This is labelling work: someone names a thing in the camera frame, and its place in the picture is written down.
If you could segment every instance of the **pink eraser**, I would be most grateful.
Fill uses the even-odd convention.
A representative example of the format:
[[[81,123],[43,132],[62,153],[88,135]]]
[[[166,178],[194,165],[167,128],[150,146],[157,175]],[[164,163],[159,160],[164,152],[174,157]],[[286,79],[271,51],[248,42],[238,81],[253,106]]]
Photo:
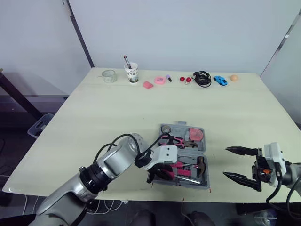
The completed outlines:
[[[204,137],[203,132],[200,129],[189,129],[189,139],[194,141],[201,141]]]
[[[165,83],[165,78],[158,76],[158,77],[155,78],[155,83],[156,84],[164,84]]]
[[[146,89],[150,89],[150,88],[152,88],[153,86],[154,86],[154,85],[151,84],[151,83],[148,82],[148,81],[145,81],[145,82],[143,83],[143,87],[146,88]]]

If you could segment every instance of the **gray tool case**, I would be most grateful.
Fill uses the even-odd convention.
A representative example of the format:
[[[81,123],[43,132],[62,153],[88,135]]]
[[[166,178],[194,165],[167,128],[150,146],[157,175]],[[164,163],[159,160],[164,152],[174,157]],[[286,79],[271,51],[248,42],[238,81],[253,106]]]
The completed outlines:
[[[204,152],[206,151],[206,142],[205,142],[205,131],[203,128],[198,127],[189,127],[186,126],[186,122],[179,121],[178,124],[172,125],[172,124],[161,124],[160,126],[160,135],[162,132],[169,132],[170,135],[174,137],[182,137],[185,141],[190,141],[190,128],[192,129],[200,129],[203,132],[203,139],[201,141],[194,141],[198,146],[197,147],[184,147],[183,149],[178,148],[178,161],[184,162],[186,164],[197,164],[198,157],[204,157],[204,163],[205,163],[205,171],[202,175],[199,175],[198,177],[198,170],[194,167],[184,167],[181,169],[184,170],[190,170],[191,171],[191,177],[185,177],[184,178],[190,178],[194,179],[200,182],[200,184],[192,183],[190,181],[181,180],[179,178],[174,178],[174,180],[163,180],[159,178],[158,176],[155,176],[153,182],[158,184],[164,184],[164,185],[174,185],[174,186],[183,186],[183,187],[190,187],[195,189],[208,189],[209,184],[209,172],[208,172],[208,161],[206,156],[204,156]],[[159,140],[159,143],[167,143],[168,140],[161,139]],[[177,168],[173,167],[173,172],[175,175],[177,175]]]

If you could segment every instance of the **pink pliers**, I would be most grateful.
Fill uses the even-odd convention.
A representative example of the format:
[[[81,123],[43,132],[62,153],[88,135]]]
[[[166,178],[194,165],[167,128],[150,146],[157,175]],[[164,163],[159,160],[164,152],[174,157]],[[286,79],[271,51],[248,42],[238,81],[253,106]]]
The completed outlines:
[[[169,141],[167,143],[159,143],[159,146],[161,145],[174,145],[177,146],[178,148],[184,148],[184,147],[197,147],[198,145],[192,141],[185,141],[181,137],[174,137],[174,136],[168,136],[168,135],[163,135],[161,139],[168,139]]]

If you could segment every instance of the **wooden table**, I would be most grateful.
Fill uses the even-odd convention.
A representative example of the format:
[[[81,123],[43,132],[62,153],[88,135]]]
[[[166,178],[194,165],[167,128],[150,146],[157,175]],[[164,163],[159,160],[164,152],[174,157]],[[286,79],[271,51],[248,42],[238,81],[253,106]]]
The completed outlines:
[[[222,172],[236,172],[252,178],[255,157],[240,156],[228,146],[263,147],[279,142],[286,160],[301,161],[301,133],[261,79],[253,73],[210,73],[223,76],[228,85],[215,81],[209,88],[195,82],[180,82],[192,72],[140,70],[136,84],[128,82],[123,69],[115,83],[104,83],[93,68],[73,91],[22,159],[3,191],[47,196],[76,174],[80,166],[92,163],[98,149],[123,133],[139,133],[149,144],[158,136],[159,125],[186,121],[206,133],[211,192],[190,188],[147,184],[147,172],[131,166],[101,192],[99,199],[192,202],[265,202],[274,187],[263,184],[259,193],[226,178]],[[154,84],[156,76],[170,74],[172,82]],[[289,189],[283,186],[275,202],[285,202]],[[292,201],[298,201],[293,194]]]

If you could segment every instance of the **egg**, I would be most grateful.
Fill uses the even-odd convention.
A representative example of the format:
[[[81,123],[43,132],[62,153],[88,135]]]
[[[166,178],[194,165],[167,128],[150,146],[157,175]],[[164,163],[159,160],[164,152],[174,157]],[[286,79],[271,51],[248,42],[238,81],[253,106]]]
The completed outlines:
[[[231,81],[237,81],[238,80],[238,76],[235,75],[235,74],[233,74],[233,75],[230,76],[230,80]]]

